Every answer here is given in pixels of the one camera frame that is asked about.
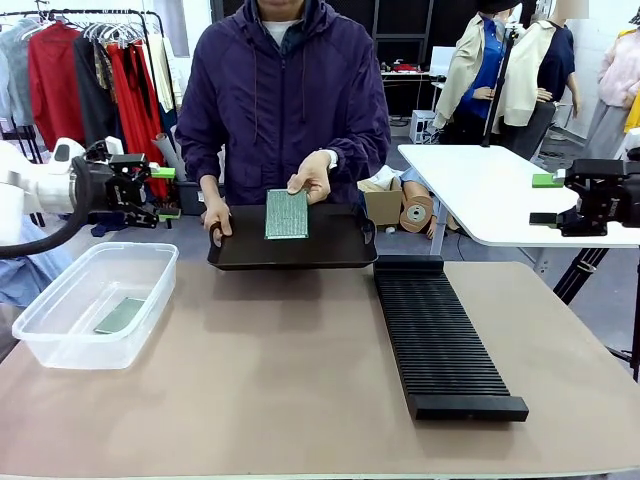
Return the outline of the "person left hand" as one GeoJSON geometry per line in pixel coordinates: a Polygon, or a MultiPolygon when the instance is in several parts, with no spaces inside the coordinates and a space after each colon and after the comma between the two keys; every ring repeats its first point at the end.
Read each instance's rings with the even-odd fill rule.
{"type": "Polygon", "coordinates": [[[308,205],[325,201],[331,192],[329,171],[332,160],[332,153],[328,150],[311,153],[302,161],[298,172],[289,179],[287,193],[303,193],[308,205]]]}

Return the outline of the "person right hand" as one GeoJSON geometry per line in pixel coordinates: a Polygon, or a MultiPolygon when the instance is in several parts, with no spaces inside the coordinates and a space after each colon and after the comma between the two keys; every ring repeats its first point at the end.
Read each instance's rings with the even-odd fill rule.
{"type": "Polygon", "coordinates": [[[215,193],[204,192],[203,197],[206,207],[202,216],[204,229],[207,232],[213,230],[218,238],[230,237],[232,235],[231,214],[225,200],[215,193]]]}

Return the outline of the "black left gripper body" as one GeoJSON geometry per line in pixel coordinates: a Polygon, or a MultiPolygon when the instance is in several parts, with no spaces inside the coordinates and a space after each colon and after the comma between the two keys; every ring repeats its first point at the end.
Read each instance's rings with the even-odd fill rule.
{"type": "Polygon", "coordinates": [[[114,154],[107,160],[112,176],[106,181],[108,206],[112,210],[138,212],[146,203],[145,183],[150,166],[144,154],[114,154]]]}

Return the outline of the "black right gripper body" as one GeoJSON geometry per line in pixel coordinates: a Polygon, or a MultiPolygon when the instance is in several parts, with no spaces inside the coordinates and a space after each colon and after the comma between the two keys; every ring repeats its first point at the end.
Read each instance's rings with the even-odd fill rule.
{"type": "Polygon", "coordinates": [[[606,235],[609,222],[639,227],[639,162],[579,159],[573,163],[579,235],[606,235]]]}

